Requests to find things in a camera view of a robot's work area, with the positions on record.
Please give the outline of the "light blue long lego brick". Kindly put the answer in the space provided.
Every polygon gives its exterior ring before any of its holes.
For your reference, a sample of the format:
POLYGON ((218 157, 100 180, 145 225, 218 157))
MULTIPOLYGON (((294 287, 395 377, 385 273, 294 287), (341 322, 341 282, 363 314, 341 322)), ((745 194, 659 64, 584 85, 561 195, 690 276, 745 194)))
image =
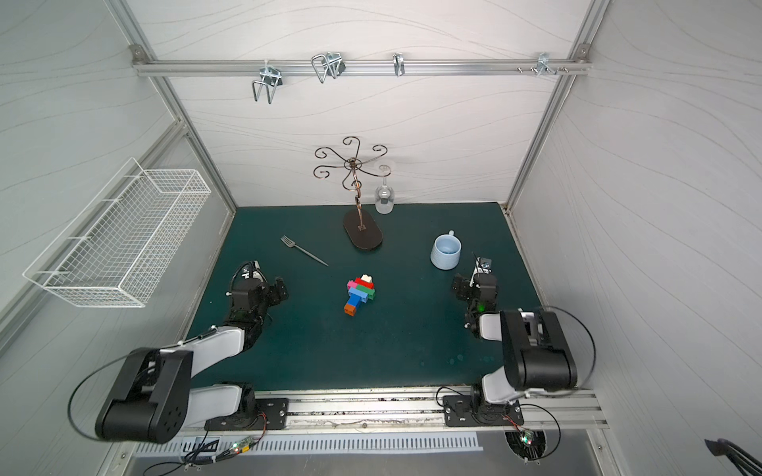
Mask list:
POLYGON ((350 289, 349 295, 351 299, 357 299, 357 301, 362 301, 363 303, 366 303, 369 298, 368 293, 365 293, 364 291, 361 291, 357 288, 350 289))

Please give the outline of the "red long lego brick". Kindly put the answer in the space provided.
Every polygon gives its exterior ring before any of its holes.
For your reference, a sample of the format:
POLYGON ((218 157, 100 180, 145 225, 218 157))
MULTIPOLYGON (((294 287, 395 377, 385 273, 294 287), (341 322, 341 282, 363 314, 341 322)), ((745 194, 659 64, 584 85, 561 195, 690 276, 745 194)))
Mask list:
POLYGON ((366 290, 374 290, 373 283, 369 283, 367 281, 364 281, 363 279, 357 278, 353 281, 355 284, 355 287, 359 290, 360 288, 366 289, 366 290))

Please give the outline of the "green long lego brick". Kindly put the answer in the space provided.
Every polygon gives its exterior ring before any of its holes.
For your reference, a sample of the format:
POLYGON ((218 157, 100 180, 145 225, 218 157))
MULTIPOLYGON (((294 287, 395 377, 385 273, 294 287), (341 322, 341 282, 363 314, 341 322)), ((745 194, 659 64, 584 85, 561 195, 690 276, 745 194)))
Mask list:
POLYGON ((359 293, 364 293, 367 295, 369 299, 375 299, 375 289, 367 288, 364 286, 358 286, 355 288, 355 291, 358 291, 359 293))

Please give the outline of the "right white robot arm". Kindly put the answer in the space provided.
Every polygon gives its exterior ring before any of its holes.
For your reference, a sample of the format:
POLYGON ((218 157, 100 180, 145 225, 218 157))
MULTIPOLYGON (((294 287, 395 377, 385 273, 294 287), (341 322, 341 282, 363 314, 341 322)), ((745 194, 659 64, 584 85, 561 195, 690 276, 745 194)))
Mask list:
POLYGON ((511 404, 528 391, 567 391, 577 386, 577 365, 553 311, 498 309, 498 283, 475 272, 452 280, 452 292, 466 303, 464 328, 481 340, 498 342, 502 363, 473 387, 480 407, 511 404))

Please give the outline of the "light blue mug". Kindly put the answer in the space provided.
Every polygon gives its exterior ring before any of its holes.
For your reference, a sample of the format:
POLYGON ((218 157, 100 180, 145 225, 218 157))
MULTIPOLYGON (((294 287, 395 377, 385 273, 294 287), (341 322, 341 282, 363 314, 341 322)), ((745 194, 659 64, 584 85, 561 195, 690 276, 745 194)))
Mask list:
POLYGON ((454 230, 438 236, 433 244, 430 260, 433 266, 442 271, 450 271, 460 263, 462 242, 454 230))

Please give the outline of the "silver metal fork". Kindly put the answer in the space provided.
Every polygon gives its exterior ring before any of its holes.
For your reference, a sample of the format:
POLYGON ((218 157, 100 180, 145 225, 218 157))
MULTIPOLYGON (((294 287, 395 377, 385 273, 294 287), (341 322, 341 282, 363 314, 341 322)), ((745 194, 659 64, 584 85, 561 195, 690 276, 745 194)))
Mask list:
POLYGON ((326 261, 323 261, 321 258, 316 256, 315 254, 311 253, 310 251, 306 250, 305 248, 299 246, 294 240, 292 240, 290 237, 283 235, 281 237, 281 241, 284 245, 286 245, 288 248, 296 249, 300 251, 301 253, 305 254, 306 256, 310 257, 311 259, 315 260, 316 262, 320 263, 321 265, 325 267, 329 267, 329 264, 326 261))

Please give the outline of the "dark oval stand base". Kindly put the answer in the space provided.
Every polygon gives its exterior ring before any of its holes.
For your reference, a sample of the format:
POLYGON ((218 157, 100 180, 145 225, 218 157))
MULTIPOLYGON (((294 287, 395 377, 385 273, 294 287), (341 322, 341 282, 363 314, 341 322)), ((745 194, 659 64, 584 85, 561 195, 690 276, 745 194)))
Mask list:
POLYGON ((343 218, 343 228, 352 245, 359 250, 371 251, 383 242, 380 228, 364 209, 347 212, 343 218))

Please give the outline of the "wine glass hanging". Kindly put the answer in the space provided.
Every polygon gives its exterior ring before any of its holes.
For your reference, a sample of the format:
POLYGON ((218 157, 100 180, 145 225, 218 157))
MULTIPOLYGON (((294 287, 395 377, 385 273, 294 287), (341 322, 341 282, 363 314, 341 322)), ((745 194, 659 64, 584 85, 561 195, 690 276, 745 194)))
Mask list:
POLYGON ((379 170, 382 172, 381 185, 375 190, 375 209, 379 214, 389 214, 394 208, 394 190, 388 184, 388 178, 391 176, 391 167, 381 165, 379 170))

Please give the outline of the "copper stand pole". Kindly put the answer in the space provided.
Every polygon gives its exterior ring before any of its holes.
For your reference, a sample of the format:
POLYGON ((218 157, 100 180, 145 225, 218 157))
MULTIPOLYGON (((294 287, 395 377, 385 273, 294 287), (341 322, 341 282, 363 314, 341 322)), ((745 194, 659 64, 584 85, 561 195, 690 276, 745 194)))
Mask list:
POLYGON ((315 178, 319 180, 326 180, 331 176, 331 170, 334 169, 345 169, 347 170, 347 174, 344 177, 344 179, 341 181, 341 186, 345 190, 352 190, 355 193, 355 207, 356 210, 362 209, 361 208, 361 188, 362 188, 362 182, 359 180, 358 175, 359 174, 365 174, 365 176, 373 177, 373 178, 380 178, 382 179, 382 172, 379 170, 379 173, 373 173, 363 170, 363 167, 366 164, 374 163, 375 161, 378 161, 382 158, 384 158, 388 154, 388 148, 385 145, 373 145, 371 147, 371 151, 376 154, 375 157, 363 161, 359 155, 361 150, 361 140, 356 136, 346 136, 341 141, 343 145, 349 147, 349 146, 355 146, 354 153, 349 157, 345 158, 342 154, 339 154, 335 149, 331 147, 319 147, 317 150, 315 150, 315 157, 318 160, 325 160, 329 154, 335 155, 341 163, 339 165, 319 165, 316 166, 313 169, 313 175, 315 178))

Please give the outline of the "metal double hook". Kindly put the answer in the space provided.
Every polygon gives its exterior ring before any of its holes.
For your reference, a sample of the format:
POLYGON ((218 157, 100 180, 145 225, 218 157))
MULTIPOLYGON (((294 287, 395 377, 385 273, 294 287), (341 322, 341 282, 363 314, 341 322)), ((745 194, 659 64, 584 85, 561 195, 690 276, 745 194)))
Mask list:
POLYGON ((259 71, 259 79, 252 81, 252 93, 255 101, 266 98, 271 104, 279 86, 283 84, 283 75, 279 69, 265 64, 259 71))

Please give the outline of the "small metal hook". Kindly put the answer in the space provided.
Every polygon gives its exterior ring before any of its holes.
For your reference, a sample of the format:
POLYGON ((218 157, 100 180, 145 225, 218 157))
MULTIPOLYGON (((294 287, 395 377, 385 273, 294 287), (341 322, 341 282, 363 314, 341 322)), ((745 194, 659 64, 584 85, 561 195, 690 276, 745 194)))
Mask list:
POLYGON ((393 55, 393 67, 396 77, 402 77, 405 74, 405 60, 401 53, 393 55))

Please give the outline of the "metal angled hook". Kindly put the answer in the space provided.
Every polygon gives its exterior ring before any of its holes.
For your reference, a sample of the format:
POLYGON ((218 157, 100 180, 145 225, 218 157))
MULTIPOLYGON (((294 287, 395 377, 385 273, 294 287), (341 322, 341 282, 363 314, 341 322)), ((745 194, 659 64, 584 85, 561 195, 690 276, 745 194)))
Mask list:
POLYGON ((346 70, 346 64, 341 53, 327 52, 311 58, 311 66, 320 83, 325 83, 328 77, 337 79, 346 70))

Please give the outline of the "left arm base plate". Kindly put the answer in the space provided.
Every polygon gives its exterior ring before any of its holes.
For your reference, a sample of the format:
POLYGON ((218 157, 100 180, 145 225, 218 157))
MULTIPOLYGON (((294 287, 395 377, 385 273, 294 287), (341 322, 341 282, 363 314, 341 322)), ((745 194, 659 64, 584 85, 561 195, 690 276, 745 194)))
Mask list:
POLYGON ((230 416, 207 420, 204 430, 209 432, 254 432, 254 430, 283 430, 286 426, 290 401, 288 399, 261 399, 242 403, 230 416))

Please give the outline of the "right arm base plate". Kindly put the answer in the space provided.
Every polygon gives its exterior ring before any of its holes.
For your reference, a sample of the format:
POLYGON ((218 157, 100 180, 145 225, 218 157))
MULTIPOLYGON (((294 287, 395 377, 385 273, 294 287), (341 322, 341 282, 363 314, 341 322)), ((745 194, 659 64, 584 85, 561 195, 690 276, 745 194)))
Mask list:
POLYGON ((444 410, 444 423, 450 428, 478 426, 523 426, 524 418, 517 402, 489 404, 481 397, 448 395, 439 398, 444 410))

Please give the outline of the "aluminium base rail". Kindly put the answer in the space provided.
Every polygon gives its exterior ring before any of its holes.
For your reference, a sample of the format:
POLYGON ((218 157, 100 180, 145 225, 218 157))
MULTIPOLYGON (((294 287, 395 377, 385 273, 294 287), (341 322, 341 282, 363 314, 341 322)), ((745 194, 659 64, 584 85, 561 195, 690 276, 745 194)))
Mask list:
MULTIPOLYGON (((256 400, 290 401, 284 432, 418 432, 447 430, 439 398, 471 396, 470 388, 436 386, 258 392, 256 400)), ((606 430, 607 418, 591 391, 557 397, 530 393, 517 401, 532 430, 606 430)), ((478 426, 516 430, 518 426, 478 426)))

